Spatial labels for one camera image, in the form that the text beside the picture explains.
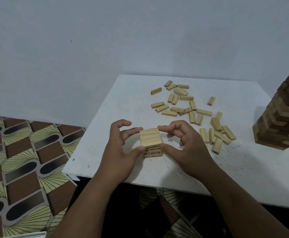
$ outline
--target right hand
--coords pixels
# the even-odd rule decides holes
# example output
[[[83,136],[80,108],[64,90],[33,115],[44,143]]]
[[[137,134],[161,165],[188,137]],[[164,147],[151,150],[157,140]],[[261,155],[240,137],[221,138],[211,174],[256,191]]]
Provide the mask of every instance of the right hand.
[[[160,149],[171,156],[188,175],[201,181],[218,168],[200,134],[186,121],[173,121],[168,126],[159,125],[158,129],[168,133],[168,138],[177,136],[181,139],[183,150],[169,144],[160,144]]]

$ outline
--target fingernail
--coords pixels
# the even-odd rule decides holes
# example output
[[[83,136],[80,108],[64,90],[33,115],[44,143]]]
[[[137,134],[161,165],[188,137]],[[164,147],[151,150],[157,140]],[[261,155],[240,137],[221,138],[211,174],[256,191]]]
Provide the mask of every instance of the fingernail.
[[[140,146],[139,150],[140,150],[141,152],[144,152],[144,151],[146,151],[146,150],[147,150],[147,148],[146,148],[146,147],[144,147],[144,146]]]

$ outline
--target jenga tower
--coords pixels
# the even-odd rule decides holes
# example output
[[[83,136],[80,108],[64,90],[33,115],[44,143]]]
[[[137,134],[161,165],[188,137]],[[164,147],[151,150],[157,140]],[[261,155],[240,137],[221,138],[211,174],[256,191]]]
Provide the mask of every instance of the jenga tower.
[[[289,148],[289,76],[252,129],[257,144],[281,150]]]

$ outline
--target forearm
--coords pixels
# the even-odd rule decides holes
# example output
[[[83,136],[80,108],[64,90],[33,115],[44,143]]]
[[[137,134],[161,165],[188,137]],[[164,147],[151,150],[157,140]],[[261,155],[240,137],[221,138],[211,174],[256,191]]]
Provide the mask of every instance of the forearm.
[[[106,188],[96,177],[91,179],[57,226],[52,238],[100,237],[111,193],[112,189]]]
[[[234,237],[289,237],[289,230],[216,167],[201,182],[214,197]]]

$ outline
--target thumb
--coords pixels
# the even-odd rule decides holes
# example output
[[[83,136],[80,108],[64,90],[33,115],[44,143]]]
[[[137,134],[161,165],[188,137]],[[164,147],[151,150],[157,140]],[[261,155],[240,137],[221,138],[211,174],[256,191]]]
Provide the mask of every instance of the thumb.
[[[178,161],[181,158],[181,150],[174,148],[169,144],[160,144],[160,149],[165,152],[167,155],[172,157],[175,161]]]
[[[144,146],[139,146],[131,150],[127,156],[132,158],[132,159],[137,159],[144,151],[146,151],[147,148]]]

